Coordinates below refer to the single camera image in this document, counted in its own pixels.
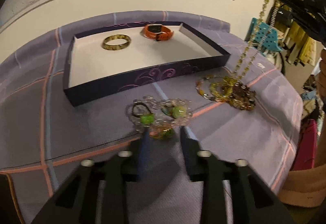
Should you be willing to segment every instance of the necklace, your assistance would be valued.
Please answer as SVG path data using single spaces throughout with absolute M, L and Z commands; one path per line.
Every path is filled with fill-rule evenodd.
M 209 90 L 211 96 L 206 94 L 202 89 L 201 85 L 205 80 L 216 78 L 219 76 L 207 76 L 205 78 L 200 79 L 196 82 L 196 89 L 197 92 L 204 97 L 205 99 L 209 99 L 215 102 L 227 102 L 231 106 L 240 109 L 240 110 L 247 110 L 251 111 L 255 107 L 255 91 L 250 90 L 247 85 L 241 83 L 241 79 L 247 74 L 249 71 L 250 66 L 253 64 L 258 53 L 261 51 L 262 45 L 265 42 L 268 34 L 272 31 L 273 26 L 275 24 L 275 18 L 278 13 L 278 8 L 280 7 L 280 1 L 275 0 L 275 6 L 271 17 L 271 24 L 268 28 L 267 33 L 261 38 L 257 50 L 253 56 L 250 57 L 250 61 L 248 62 L 247 66 L 243 69 L 241 75 L 238 74 L 238 71 L 247 56 L 247 52 L 249 51 L 250 47 L 252 47 L 253 41 L 256 38 L 257 32 L 259 31 L 259 26 L 263 21 L 263 17 L 265 16 L 265 11 L 267 8 L 267 4 L 269 0 L 264 0 L 262 11 L 259 13 L 259 19 L 257 20 L 256 25 L 253 28 L 253 31 L 250 35 L 249 41 L 247 46 L 245 47 L 243 53 L 240 56 L 240 59 L 235 66 L 234 71 L 231 74 L 231 77 L 223 77 L 223 81 L 219 83 L 211 83 L 209 86 Z

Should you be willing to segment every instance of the teal perforated object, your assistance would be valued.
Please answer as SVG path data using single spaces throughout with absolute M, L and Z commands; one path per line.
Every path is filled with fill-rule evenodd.
M 250 35 L 254 29 L 254 26 L 257 23 L 256 18 L 252 18 L 251 24 L 248 30 L 248 34 L 246 37 L 246 41 L 249 40 Z M 269 25 L 262 22 L 259 26 L 259 31 L 257 32 L 256 38 L 254 39 L 255 42 L 260 42 L 261 38 L 264 37 L 264 35 L 268 32 Z M 264 49 L 267 49 L 271 52 L 281 52 L 283 49 L 278 46 L 278 33 L 275 29 L 272 29 L 271 32 L 268 34 L 266 40 L 264 41 L 262 45 L 262 51 Z

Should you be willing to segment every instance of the pile of jewelry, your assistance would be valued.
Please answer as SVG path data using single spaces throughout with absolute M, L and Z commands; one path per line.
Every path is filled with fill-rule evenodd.
M 223 82 L 212 82 L 209 85 L 210 96 L 202 90 L 202 85 L 205 81 L 215 78 L 223 78 Z M 227 102 L 239 110 L 252 111 L 255 108 L 256 92 L 250 90 L 247 85 L 243 85 L 241 82 L 235 81 L 230 77 L 217 75 L 206 76 L 196 83 L 196 90 L 205 99 L 214 102 Z
M 256 95 L 255 91 L 250 90 L 250 88 L 242 84 L 240 80 L 249 71 L 250 66 L 253 64 L 253 61 L 255 60 L 256 56 L 260 52 L 263 43 L 268 37 L 268 34 L 272 31 L 272 28 L 275 23 L 275 18 L 278 13 L 278 8 L 280 7 L 279 0 L 275 0 L 274 10 L 271 18 L 271 24 L 268 28 L 267 33 L 261 38 L 255 54 L 250 57 L 250 61 L 248 62 L 248 65 L 243 69 L 241 75 L 238 75 L 238 70 L 240 69 L 242 62 L 246 58 L 247 52 L 249 51 L 250 47 L 252 47 L 253 41 L 256 39 L 257 32 L 259 31 L 259 26 L 263 21 L 263 17 L 265 16 L 265 11 L 268 3 L 269 0 L 264 0 L 262 11 L 259 14 L 259 19 L 257 20 L 255 27 L 253 28 L 253 32 L 250 35 L 248 45 L 247 47 L 245 47 L 243 53 L 241 54 L 240 59 L 238 60 L 235 70 L 232 72 L 231 77 L 223 77 L 223 81 L 220 83 L 211 83 L 209 86 L 211 96 L 206 94 L 201 89 L 201 86 L 204 81 L 209 79 L 214 79 L 219 76 L 215 76 L 215 75 L 207 76 L 200 79 L 198 82 L 196 82 L 196 90 L 198 94 L 200 94 L 202 97 L 214 102 L 227 102 L 231 106 L 240 110 L 251 111 L 255 108 L 255 95 Z
M 188 125 L 192 117 L 189 104 L 190 101 L 181 99 L 156 101 L 153 97 L 144 97 L 133 102 L 130 120 L 140 133 L 150 127 L 150 137 L 170 138 L 174 128 Z

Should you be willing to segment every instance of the jewelry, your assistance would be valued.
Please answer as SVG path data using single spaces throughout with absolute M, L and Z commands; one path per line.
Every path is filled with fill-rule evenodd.
M 155 41 L 166 41 L 172 38 L 173 31 L 162 24 L 147 24 L 144 28 L 144 35 Z
M 130 120 L 138 132 L 144 127 L 150 127 L 150 137 L 166 139 L 174 135 L 174 128 L 185 126 L 192 117 L 189 101 L 169 99 L 156 101 L 153 97 L 135 100 L 132 106 Z
M 116 45 L 109 44 L 110 41 L 116 40 L 116 39 L 123 39 L 123 40 L 126 40 L 127 42 L 125 42 L 123 44 L 116 44 Z M 127 48 L 130 45 L 130 43 L 131 43 L 131 39 L 128 35 L 116 34 L 116 35 L 111 35 L 111 36 L 105 38 L 102 43 L 102 48 L 105 50 L 116 51 L 116 50 L 121 50 L 121 49 Z
M 257 51 L 253 56 L 250 57 L 250 61 L 248 62 L 248 65 L 244 68 L 241 75 L 238 74 L 238 70 L 240 66 L 242 65 L 243 60 L 247 56 L 247 52 L 249 51 L 250 47 L 253 44 L 254 39 L 256 38 L 257 32 L 259 31 L 259 26 L 262 23 L 263 17 L 265 16 L 265 11 L 267 8 L 267 4 L 269 3 L 269 0 L 264 0 L 264 4 L 262 7 L 262 11 L 259 14 L 259 19 L 257 20 L 257 23 L 255 27 L 253 28 L 252 34 L 250 35 L 248 45 L 245 47 L 243 53 L 240 56 L 240 59 L 238 60 L 238 63 L 234 69 L 234 71 L 231 74 L 231 77 L 224 77 L 223 82 L 221 83 L 211 83 L 209 86 L 209 90 L 211 92 L 212 96 L 209 96 L 206 94 L 200 87 L 202 83 L 210 78 L 216 78 L 218 76 L 207 76 L 205 78 L 202 78 L 200 81 L 196 83 L 196 89 L 197 92 L 204 98 L 209 99 L 211 101 L 215 102 L 227 102 L 231 106 L 240 109 L 240 110 L 247 110 L 251 111 L 255 107 L 255 91 L 251 91 L 248 86 L 243 85 L 240 80 L 247 74 L 249 71 L 250 65 L 253 64 L 253 61 L 255 60 L 258 53 L 261 51 L 261 47 L 263 43 L 265 42 L 266 38 L 268 37 L 268 34 L 271 32 L 274 24 L 275 24 L 275 18 L 278 13 L 278 8 L 280 7 L 280 1 L 275 0 L 275 7 L 272 13 L 271 18 L 271 24 L 268 28 L 267 33 L 261 38 Z M 221 88 L 223 93 L 218 92 L 216 89 Z

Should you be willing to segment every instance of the orange smartwatch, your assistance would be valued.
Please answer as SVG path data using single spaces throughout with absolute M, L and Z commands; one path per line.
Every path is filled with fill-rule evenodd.
M 147 24 L 144 28 L 145 36 L 155 41 L 166 41 L 172 38 L 173 31 L 162 24 Z

